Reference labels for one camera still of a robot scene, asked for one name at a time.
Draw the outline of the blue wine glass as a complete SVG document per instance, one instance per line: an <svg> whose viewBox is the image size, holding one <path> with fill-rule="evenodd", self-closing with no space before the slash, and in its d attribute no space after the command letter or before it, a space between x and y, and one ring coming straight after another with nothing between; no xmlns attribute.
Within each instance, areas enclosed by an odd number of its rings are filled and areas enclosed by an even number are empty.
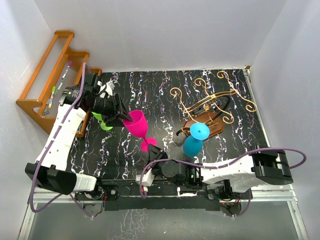
<svg viewBox="0 0 320 240"><path fill-rule="evenodd" d="M203 141L210 135L210 129L204 123L194 123L190 127L190 136L186 138L182 145L182 150L188 157L197 156L203 149Z"/></svg>

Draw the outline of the pink wine glass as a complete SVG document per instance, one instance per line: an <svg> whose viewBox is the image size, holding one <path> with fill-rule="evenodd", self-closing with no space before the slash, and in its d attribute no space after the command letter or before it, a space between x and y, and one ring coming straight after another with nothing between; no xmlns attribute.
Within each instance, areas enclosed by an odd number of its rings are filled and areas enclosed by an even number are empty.
<svg viewBox="0 0 320 240"><path fill-rule="evenodd" d="M141 110L133 110L129 112L129 116L132 118L132 121L124 120L124 126L133 136L143 139L143 142L140 144L140 150L148 152L149 144L156 146L157 140L152 137L147 138L149 125L144 113Z"/></svg>

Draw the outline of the green wine glass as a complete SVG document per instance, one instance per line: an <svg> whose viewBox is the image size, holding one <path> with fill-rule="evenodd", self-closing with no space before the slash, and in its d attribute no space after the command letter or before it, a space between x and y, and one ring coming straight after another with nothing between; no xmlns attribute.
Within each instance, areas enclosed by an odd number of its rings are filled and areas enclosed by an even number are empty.
<svg viewBox="0 0 320 240"><path fill-rule="evenodd" d="M104 131L109 131L113 127L112 126L106 126L105 122L102 119L102 115L99 113L92 112L93 116L100 122L100 128Z"/></svg>

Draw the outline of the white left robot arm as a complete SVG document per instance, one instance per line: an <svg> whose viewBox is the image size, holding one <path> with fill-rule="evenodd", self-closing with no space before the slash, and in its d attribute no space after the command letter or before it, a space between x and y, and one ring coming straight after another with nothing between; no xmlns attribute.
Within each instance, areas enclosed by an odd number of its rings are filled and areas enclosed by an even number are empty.
<svg viewBox="0 0 320 240"><path fill-rule="evenodd" d="M56 120L47 142L25 173L32 180L32 189L41 188L68 195L86 192L93 200L103 195L103 187L95 176L68 172L67 160L80 124L88 112L98 114L106 127L124 127L132 121L121 95L102 75L86 72L81 82L63 89Z"/></svg>

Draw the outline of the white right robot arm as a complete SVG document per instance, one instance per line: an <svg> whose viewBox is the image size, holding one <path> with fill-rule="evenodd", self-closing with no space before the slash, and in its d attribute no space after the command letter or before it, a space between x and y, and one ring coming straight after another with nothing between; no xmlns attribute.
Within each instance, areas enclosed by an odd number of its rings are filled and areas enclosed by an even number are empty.
<svg viewBox="0 0 320 240"><path fill-rule="evenodd" d="M148 187L153 184L158 170L160 175L173 184L189 189L200 189L224 182L223 194L233 199L259 185L289 185L293 183L285 149L259 147L237 158L215 163L191 163L176 159L155 159L150 161L135 177L142 198L147 197Z"/></svg>

